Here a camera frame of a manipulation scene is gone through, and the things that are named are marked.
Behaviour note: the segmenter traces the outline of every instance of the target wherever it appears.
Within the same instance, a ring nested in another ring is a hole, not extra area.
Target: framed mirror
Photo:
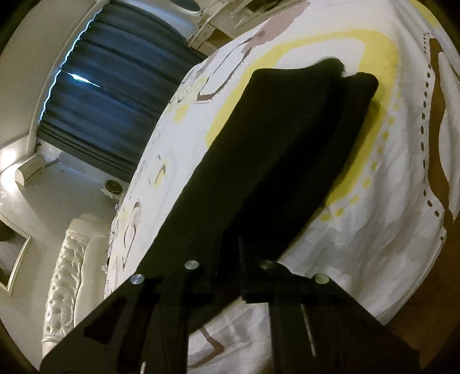
[[[11,296],[30,236],[0,216],[0,291]]]

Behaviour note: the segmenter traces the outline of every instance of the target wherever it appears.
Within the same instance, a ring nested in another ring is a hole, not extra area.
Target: tufted headboard
[[[43,357],[104,298],[110,221],[93,214],[72,220],[56,261],[43,324]]]

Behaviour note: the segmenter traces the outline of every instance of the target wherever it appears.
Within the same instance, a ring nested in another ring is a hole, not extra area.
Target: blue curtain
[[[166,22],[114,0],[62,65],[37,136],[130,181],[158,118],[205,58]]]

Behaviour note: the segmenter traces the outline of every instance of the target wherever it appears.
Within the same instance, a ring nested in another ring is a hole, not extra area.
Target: white bedsheet
[[[374,74],[379,88],[346,171],[281,262],[299,275],[328,274],[389,321],[428,273],[460,208],[460,58],[415,0],[305,1],[193,68],[112,224],[106,296],[135,272],[251,73],[331,56],[344,75]],[[235,302],[191,336],[189,355],[193,373],[263,371],[266,305]]]

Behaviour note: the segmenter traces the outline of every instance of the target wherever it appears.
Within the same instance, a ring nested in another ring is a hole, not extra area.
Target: metal bolt
[[[315,275],[315,282],[318,284],[326,284],[329,282],[329,277],[326,274],[319,273]]]
[[[264,270],[273,269],[276,265],[276,262],[271,260],[262,260],[260,261],[260,267]]]
[[[198,267],[200,266],[200,263],[198,261],[195,261],[195,260],[190,260],[190,261],[187,261],[184,264],[184,266],[188,270],[195,270],[195,269],[198,269]]]
[[[131,276],[131,278],[129,278],[129,281],[135,285],[143,283],[144,280],[145,280],[145,277],[142,274],[134,274]]]

